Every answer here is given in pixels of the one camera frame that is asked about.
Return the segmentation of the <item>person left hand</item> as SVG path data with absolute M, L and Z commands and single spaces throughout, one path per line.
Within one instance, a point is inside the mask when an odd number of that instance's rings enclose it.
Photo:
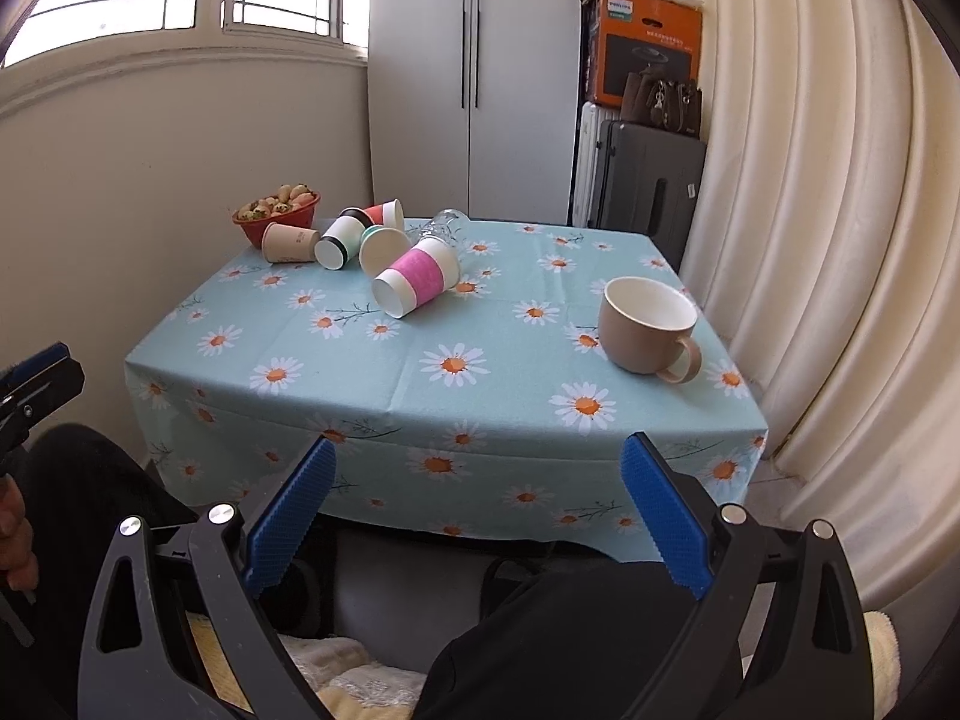
M 32 528 L 20 488 L 10 475 L 2 478 L 0 532 L 0 571 L 7 576 L 10 589 L 32 592 L 39 578 L 32 552 Z

